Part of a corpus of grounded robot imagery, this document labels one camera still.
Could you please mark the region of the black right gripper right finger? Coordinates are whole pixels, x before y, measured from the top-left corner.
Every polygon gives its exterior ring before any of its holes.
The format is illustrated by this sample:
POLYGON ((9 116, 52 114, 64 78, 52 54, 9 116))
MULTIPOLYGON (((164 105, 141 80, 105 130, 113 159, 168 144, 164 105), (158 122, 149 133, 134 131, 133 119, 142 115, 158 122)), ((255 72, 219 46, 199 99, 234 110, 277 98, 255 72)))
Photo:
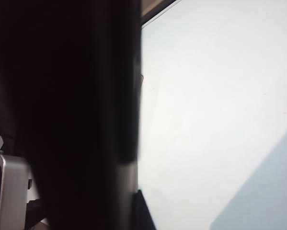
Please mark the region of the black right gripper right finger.
POLYGON ((141 3, 95 0, 100 157, 106 174, 106 221, 110 230, 130 230, 135 222, 135 165, 141 77, 141 3))

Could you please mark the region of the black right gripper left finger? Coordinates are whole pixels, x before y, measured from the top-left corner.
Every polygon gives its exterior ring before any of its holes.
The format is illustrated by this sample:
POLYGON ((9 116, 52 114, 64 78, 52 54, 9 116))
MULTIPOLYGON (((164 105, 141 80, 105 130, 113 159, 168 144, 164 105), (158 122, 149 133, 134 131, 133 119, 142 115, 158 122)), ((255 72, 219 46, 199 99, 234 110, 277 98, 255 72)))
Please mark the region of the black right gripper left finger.
POLYGON ((107 229, 99 7, 93 0, 11 2, 14 115, 55 230, 107 229))

